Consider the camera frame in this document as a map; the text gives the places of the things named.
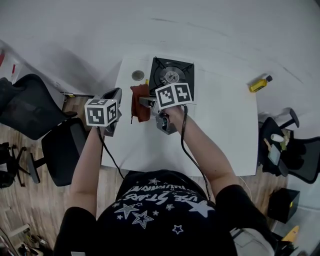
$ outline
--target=yellow bottle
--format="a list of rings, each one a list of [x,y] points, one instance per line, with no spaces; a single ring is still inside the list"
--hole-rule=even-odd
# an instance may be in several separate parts
[[[249,87],[249,91],[251,93],[256,93],[257,91],[261,90],[263,87],[267,86],[268,82],[273,80],[271,75],[268,75],[265,79],[260,79],[258,82],[254,83]]]

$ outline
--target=black box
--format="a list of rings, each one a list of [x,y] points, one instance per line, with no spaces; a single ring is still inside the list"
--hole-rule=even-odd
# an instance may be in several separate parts
[[[269,199],[268,216],[287,223],[297,211],[299,197],[300,191],[297,190],[281,188],[274,192]]]

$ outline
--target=person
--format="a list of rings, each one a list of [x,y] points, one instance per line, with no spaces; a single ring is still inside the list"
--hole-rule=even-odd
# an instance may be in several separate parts
[[[183,109],[175,106],[165,112],[181,133]],[[134,251],[273,255],[277,241],[266,218],[238,184],[224,153],[189,116],[184,141],[209,181],[215,205],[182,173],[131,171],[124,178],[116,201],[96,220],[102,143],[93,127],[74,171],[69,208],[54,255]]]

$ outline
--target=portable gas stove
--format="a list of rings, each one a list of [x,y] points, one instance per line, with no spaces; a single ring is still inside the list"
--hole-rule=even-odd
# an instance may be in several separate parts
[[[150,96],[155,97],[155,90],[173,83],[188,83],[192,100],[195,100],[195,65],[172,59],[157,58],[152,60],[149,79]]]

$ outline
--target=black cable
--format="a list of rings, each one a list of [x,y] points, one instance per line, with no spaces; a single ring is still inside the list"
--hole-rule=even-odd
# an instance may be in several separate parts
[[[191,161],[195,164],[195,166],[199,169],[200,173],[202,174],[205,182],[205,188],[206,192],[208,194],[209,201],[211,200],[210,193],[209,193],[209,187],[208,187],[208,181],[204,173],[201,171],[200,166],[197,164],[197,162],[189,155],[189,153],[185,149],[184,144],[184,138],[185,138],[185,130],[186,130],[186,123],[187,123],[187,116],[188,116],[188,107],[186,105],[183,105],[184,108],[184,117],[183,117],[183,123],[182,123],[182,129],[181,129],[181,147],[184,151],[184,153],[191,159]]]
[[[98,132],[98,135],[99,135],[99,139],[100,139],[100,141],[101,141],[101,143],[102,143],[102,145],[103,145],[103,147],[104,147],[105,151],[106,151],[106,152],[108,153],[108,155],[111,157],[111,159],[112,159],[112,161],[113,161],[113,163],[114,163],[115,167],[118,169],[118,172],[119,172],[119,174],[120,174],[121,178],[122,178],[122,179],[124,179],[124,176],[122,175],[122,173],[121,173],[121,170],[120,170],[119,166],[116,164],[116,161],[115,161],[114,157],[112,156],[112,154],[110,153],[110,151],[107,149],[107,146],[106,146],[106,144],[105,144],[105,142],[104,142],[104,139],[103,139],[103,138],[102,138],[102,136],[101,136],[100,128],[99,128],[99,127],[97,127],[96,129],[97,129],[97,132]]]

